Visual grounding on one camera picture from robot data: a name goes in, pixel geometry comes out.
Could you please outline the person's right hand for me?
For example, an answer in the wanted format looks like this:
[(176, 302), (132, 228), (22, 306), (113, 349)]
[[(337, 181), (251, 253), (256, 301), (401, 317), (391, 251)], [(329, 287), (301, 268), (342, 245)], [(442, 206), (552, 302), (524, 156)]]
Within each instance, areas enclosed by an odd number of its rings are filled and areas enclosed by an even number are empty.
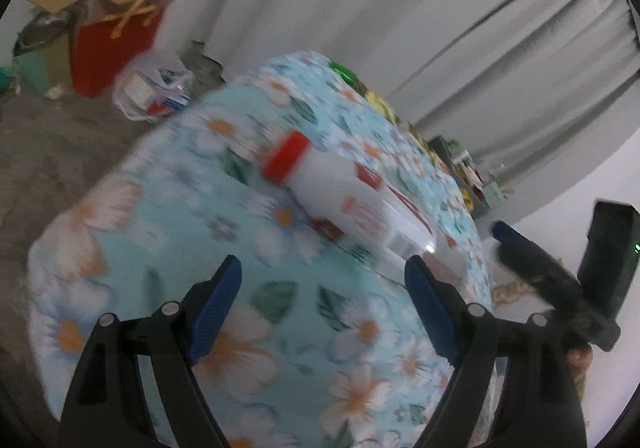
[(582, 378), (593, 361), (593, 351), (589, 344), (572, 348), (566, 353), (566, 362), (574, 380)]

